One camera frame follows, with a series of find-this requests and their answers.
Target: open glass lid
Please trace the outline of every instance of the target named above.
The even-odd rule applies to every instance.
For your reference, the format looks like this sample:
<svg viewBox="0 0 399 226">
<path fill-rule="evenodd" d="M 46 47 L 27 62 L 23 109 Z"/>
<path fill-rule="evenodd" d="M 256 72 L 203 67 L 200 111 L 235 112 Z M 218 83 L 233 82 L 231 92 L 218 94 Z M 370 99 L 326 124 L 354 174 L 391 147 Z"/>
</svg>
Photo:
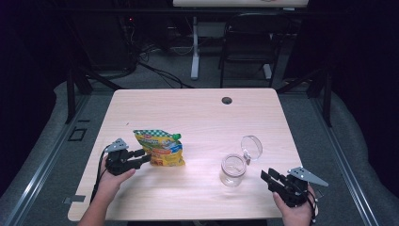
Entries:
<svg viewBox="0 0 399 226">
<path fill-rule="evenodd" d="M 243 150 L 247 165 L 249 165 L 251 160 L 256 161 L 263 152 L 261 141 L 252 135 L 243 137 L 241 140 L 241 149 Z"/>
</svg>

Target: clear glass jar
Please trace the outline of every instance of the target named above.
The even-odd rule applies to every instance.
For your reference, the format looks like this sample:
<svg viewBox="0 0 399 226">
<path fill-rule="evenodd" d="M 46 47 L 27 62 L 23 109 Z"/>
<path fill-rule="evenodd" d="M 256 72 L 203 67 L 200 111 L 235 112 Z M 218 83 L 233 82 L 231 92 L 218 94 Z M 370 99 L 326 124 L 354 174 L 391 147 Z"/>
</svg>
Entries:
<svg viewBox="0 0 399 226">
<path fill-rule="evenodd" d="M 222 160 L 220 181 L 225 186 L 239 186 L 247 170 L 246 160 L 238 154 L 229 154 Z"/>
<path fill-rule="evenodd" d="M 225 186 L 239 186 L 243 181 L 247 165 L 251 160 L 257 160 L 263 152 L 262 143 L 255 136 L 243 137 L 241 149 L 244 156 L 231 153 L 222 159 L 220 181 Z"/>
</svg>

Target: colorful snack bag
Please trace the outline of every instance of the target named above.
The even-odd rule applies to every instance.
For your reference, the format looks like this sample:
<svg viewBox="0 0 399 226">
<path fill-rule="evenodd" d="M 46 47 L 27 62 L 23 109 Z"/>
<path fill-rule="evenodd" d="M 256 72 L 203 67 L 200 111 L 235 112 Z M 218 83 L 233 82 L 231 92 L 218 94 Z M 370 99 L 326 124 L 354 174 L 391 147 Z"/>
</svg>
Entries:
<svg viewBox="0 0 399 226">
<path fill-rule="evenodd" d="M 162 130 L 134 130 L 138 143 L 146 153 L 150 153 L 151 164 L 175 167 L 184 165 L 183 145 L 178 140 L 180 134 L 171 135 Z"/>
</svg>

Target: jar lid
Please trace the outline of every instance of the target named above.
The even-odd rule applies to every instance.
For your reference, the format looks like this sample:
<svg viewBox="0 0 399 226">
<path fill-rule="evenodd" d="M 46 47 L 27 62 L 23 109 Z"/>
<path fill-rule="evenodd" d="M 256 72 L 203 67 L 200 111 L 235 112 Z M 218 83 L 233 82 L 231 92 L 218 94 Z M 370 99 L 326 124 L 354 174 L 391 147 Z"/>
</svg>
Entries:
<svg viewBox="0 0 399 226">
<path fill-rule="evenodd" d="M 228 154 L 222 160 L 222 170 L 230 177 L 240 177 L 246 173 L 247 165 L 243 156 L 236 153 Z"/>
<path fill-rule="evenodd" d="M 243 137 L 241 140 L 241 149 L 243 150 L 247 165 L 249 165 L 251 160 L 256 161 L 263 153 L 261 141 L 252 135 Z"/>
</svg>

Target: wooden table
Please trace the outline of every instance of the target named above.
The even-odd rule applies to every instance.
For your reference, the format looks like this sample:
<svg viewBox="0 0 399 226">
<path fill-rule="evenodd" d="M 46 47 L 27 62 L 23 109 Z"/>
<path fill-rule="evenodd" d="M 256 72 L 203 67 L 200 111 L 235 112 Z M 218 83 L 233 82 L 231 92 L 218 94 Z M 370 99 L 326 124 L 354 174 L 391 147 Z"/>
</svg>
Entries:
<svg viewBox="0 0 399 226">
<path fill-rule="evenodd" d="M 222 103 L 230 97 L 232 103 Z M 121 137 L 129 151 L 140 149 L 133 130 L 180 133 L 185 166 L 144 164 L 122 184 L 108 208 L 113 220 L 192 220 L 280 218 L 261 170 L 286 174 L 301 166 L 279 98 L 273 89 L 118 90 L 110 103 L 68 217 L 79 220 L 89 205 L 96 170 L 105 146 Z M 241 153 L 243 136 L 263 144 L 263 155 L 247 167 L 242 184 L 219 180 L 222 158 Z"/>
</svg>

